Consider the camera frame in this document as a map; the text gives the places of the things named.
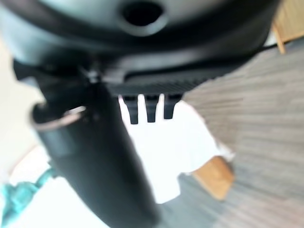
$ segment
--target white wall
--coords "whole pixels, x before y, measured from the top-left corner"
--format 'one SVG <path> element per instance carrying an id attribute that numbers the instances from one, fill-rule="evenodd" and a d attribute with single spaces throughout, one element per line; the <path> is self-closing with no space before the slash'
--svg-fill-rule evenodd
<path id="1" fill-rule="evenodd" d="M 15 79 L 12 58 L 0 39 L 0 174 L 37 143 L 28 124 L 31 106 L 42 95 Z"/>

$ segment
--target gray carpet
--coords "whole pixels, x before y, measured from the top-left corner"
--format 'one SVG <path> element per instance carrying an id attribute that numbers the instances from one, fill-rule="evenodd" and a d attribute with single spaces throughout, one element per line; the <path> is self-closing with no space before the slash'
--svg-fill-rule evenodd
<path id="1" fill-rule="evenodd" d="M 236 181 L 217 202 L 192 177 L 161 207 L 168 228 L 304 227 L 304 40 L 264 51 L 185 100 L 236 151 Z"/>

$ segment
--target black plastic object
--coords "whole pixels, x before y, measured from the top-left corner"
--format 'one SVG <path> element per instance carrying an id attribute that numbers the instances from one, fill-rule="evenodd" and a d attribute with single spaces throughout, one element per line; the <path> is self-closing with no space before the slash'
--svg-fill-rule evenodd
<path id="1" fill-rule="evenodd" d="M 156 106 L 158 104 L 159 95 L 147 95 L 144 97 L 147 110 L 148 123 L 155 122 Z"/>
<path id="2" fill-rule="evenodd" d="M 52 165 L 109 227 L 152 228 L 158 221 L 156 204 L 117 99 L 103 86 L 95 86 L 87 98 L 70 111 L 34 107 L 33 126 Z"/>
<path id="3" fill-rule="evenodd" d="M 263 46 L 279 3 L 1 1 L 2 35 L 19 62 L 39 67 L 97 62 L 114 95 L 181 94 L 238 68 Z M 147 18 L 138 21 L 141 15 Z"/>
<path id="4" fill-rule="evenodd" d="M 131 124 L 138 124 L 138 99 L 137 96 L 123 97 L 124 103 L 127 105 Z"/>
<path id="5" fill-rule="evenodd" d="M 175 105 L 181 100 L 182 95 L 165 95 L 163 118 L 170 120 L 173 118 L 173 112 Z"/>

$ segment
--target hole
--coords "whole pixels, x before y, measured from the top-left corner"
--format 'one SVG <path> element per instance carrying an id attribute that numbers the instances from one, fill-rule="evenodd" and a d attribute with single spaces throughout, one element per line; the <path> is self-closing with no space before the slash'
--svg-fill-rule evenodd
<path id="1" fill-rule="evenodd" d="M 162 14 L 162 8 L 153 2 L 132 3 L 123 10 L 124 19 L 131 25 L 139 27 L 156 22 Z"/>

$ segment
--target white cloth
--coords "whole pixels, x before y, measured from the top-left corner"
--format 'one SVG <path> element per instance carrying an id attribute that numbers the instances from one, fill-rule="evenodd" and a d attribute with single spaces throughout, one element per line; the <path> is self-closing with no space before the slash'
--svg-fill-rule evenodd
<path id="1" fill-rule="evenodd" d="M 120 100 L 123 120 L 133 139 L 155 201 L 165 203 L 180 194 L 178 176 L 197 170 L 220 151 L 204 120 L 184 101 L 176 104 L 174 118 L 163 119 L 163 97 L 155 123 L 147 123 L 144 97 L 139 96 L 139 124 L 131 125 Z"/>

